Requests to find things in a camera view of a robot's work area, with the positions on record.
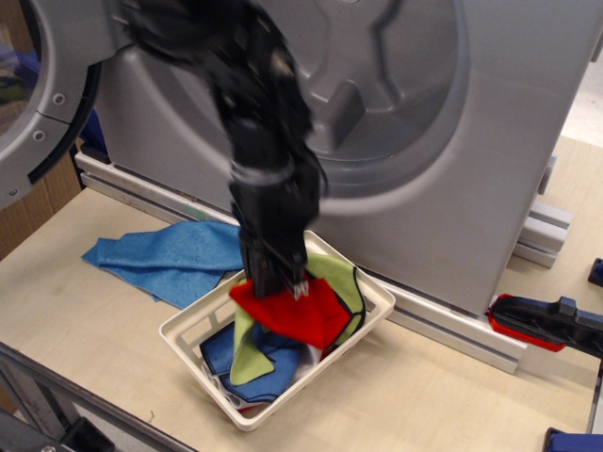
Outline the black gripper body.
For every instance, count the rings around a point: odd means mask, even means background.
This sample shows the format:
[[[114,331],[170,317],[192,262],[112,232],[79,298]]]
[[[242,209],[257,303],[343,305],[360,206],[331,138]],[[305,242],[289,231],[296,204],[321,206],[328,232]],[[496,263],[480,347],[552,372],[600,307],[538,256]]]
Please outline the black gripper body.
[[[262,155],[236,150],[229,188],[243,262],[307,260],[303,232],[318,216],[324,170],[309,150]]]

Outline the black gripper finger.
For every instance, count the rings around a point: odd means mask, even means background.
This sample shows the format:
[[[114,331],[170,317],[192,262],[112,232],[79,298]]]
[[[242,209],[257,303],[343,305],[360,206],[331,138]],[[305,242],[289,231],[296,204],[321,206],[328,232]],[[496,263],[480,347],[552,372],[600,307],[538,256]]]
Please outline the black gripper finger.
[[[309,295],[304,245],[279,253],[259,239],[241,237],[240,250],[245,274],[253,283],[253,294],[258,299],[266,299],[283,291],[288,292],[294,300]]]

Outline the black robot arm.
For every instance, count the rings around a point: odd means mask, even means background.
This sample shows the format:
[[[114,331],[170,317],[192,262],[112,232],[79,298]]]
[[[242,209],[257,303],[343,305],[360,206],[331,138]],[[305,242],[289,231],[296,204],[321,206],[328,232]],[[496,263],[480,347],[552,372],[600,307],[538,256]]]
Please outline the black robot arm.
[[[253,1],[121,1],[117,16],[140,48],[209,87],[232,147],[232,210],[254,294],[305,297],[303,234],[327,181],[277,25]]]

